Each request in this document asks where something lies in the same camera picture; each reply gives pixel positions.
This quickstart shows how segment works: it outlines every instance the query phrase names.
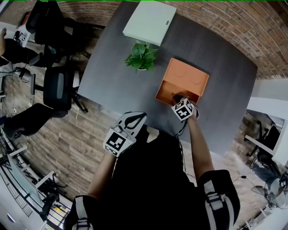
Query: cardboard box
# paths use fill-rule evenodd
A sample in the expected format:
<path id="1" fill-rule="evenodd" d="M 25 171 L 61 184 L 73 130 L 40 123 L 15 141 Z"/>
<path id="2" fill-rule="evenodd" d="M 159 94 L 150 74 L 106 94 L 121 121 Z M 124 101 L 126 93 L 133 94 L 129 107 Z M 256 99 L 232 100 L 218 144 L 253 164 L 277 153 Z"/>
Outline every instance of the cardboard box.
<path id="1" fill-rule="evenodd" d="M 173 106 L 173 96 L 184 93 L 197 103 L 203 95 L 209 74 L 171 58 L 156 99 Z"/>

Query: floor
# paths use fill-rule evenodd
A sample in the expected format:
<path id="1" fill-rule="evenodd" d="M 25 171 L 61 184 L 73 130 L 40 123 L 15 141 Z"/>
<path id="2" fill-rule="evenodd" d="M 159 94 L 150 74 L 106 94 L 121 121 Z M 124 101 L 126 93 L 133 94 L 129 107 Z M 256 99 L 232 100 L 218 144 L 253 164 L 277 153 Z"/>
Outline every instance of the floor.
<path id="1" fill-rule="evenodd" d="M 89 44 L 87 50 L 92 52 L 93 46 L 97 42 L 97 37 L 101 33 L 95 33 L 95 38 Z M 42 47 L 29 45 L 34 50 L 41 50 Z M 79 63 L 78 69 L 83 71 L 87 60 L 80 55 L 74 57 Z M 45 69 L 29 67 L 31 72 L 36 73 L 36 83 L 43 84 Z M 30 83 L 24 83 L 13 76 L 7 76 L 4 80 L 4 92 L 7 95 L 3 100 L 2 115 L 13 115 L 13 107 L 17 113 L 28 108 L 31 103 L 42 103 L 42 93 L 36 92 L 35 97 L 30 94 Z M 27 145 L 28 150 L 24 157 L 31 166 L 41 175 L 54 170 L 61 184 L 67 184 L 66 196 L 72 199 L 75 195 L 84 194 L 87 191 L 103 155 L 103 141 L 110 126 L 117 120 L 119 114 L 107 111 L 101 105 L 88 99 L 81 98 L 89 112 L 87 114 L 78 110 L 73 104 L 72 109 L 64 118 L 50 119 L 35 135 L 20 137 L 17 141 L 20 145 Z M 257 137 L 259 131 L 256 121 L 260 119 L 263 126 L 270 127 L 271 121 L 266 115 L 254 114 L 246 111 L 240 124 L 238 132 L 231 144 L 231 150 L 224 156 L 211 153 L 215 169 L 227 169 L 231 174 L 232 181 L 238 192 L 241 210 L 235 228 L 243 225 L 245 221 L 255 217 L 266 204 L 263 196 L 251 191 L 253 185 L 247 180 L 239 178 L 241 175 L 255 185 L 264 185 L 255 174 L 249 169 L 247 164 L 252 159 L 246 158 L 246 153 L 250 152 L 254 145 L 244 142 L 244 135 L 248 134 Z M 152 134 L 157 131 L 149 129 Z M 195 183 L 191 150 L 188 143 L 183 143 L 186 162 L 186 173 L 190 181 Z"/>

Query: green plant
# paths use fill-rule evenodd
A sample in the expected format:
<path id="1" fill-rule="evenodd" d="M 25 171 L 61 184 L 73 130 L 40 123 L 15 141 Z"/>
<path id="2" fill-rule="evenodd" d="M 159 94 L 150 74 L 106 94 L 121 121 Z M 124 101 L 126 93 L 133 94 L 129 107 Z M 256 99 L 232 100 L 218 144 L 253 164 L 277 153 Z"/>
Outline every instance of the green plant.
<path id="1" fill-rule="evenodd" d="M 135 71 L 151 70 L 154 67 L 155 54 L 157 49 L 150 49 L 149 43 L 135 43 L 132 48 L 132 54 L 125 60 L 126 66 L 133 66 Z"/>

